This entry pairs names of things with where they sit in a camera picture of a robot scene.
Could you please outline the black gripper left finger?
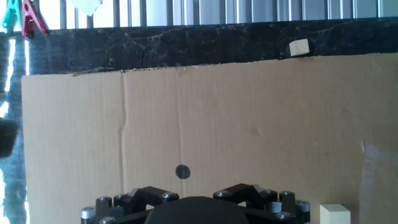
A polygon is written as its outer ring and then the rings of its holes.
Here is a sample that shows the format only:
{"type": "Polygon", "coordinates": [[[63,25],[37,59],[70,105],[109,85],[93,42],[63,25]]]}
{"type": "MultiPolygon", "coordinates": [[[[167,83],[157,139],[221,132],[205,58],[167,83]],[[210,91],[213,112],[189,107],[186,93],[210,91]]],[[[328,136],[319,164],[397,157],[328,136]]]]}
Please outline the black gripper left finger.
{"type": "Polygon", "coordinates": [[[123,218],[132,222],[133,218],[128,216],[146,211],[148,205],[155,207],[179,198],[178,193],[151,186],[135,188],[114,197],[100,196],[95,200],[95,205],[81,209],[80,223],[118,223],[123,218]]]}

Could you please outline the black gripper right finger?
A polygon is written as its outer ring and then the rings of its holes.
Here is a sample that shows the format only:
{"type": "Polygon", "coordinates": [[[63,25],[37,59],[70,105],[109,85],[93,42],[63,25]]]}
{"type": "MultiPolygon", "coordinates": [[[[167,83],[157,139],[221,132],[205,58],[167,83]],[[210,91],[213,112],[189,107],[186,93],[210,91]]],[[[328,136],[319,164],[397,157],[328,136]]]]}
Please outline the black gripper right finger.
{"type": "Polygon", "coordinates": [[[310,203],[298,200],[293,192],[277,192],[259,185],[237,184],[213,194],[214,199],[245,203],[243,213],[249,223],[310,224],[310,203]]]}

